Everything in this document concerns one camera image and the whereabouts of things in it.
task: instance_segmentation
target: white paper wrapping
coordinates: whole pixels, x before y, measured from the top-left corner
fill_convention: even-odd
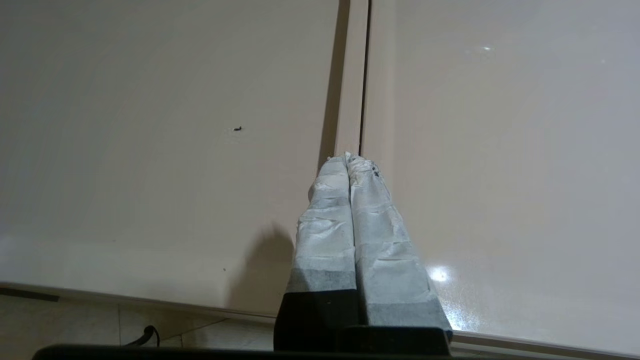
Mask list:
[[[379,168],[348,153],[346,160],[357,285],[368,325],[439,327],[451,333]]]
[[[349,176],[344,156],[330,158],[298,221],[296,255],[287,292],[356,288]]]

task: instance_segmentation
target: beige cabinet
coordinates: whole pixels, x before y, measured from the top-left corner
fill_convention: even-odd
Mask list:
[[[640,354],[639,15],[373,1],[362,154],[455,329]]]
[[[3,3],[0,281],[274,315],[345,5]]]

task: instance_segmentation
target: tiled floor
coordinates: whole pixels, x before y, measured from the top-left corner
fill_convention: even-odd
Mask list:
[[[162,347],[272,350],[273,326],[142,306],[0,295],[0,353],[31,359],[57,343],[122,345],[153,325]],[[155,346],[152,338],[148,346]]]

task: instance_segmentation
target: glossy surface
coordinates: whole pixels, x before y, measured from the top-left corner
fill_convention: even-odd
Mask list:
[[[374,2],[364,156],[455,329],[640,354],[639,17]]]
[[[275,314],[338,9],[0,4],[0,282]]]

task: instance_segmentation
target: black cable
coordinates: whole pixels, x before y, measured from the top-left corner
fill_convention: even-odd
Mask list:
[[[138,339],[124,345],[126,347],[138,347],[142,346],[149,341],[149,339],[156,334],[156,347],[160,347],[160,334],[158,334],[158,330],[153,325],[149,325],[145,328],[145,333],[140,336]]]

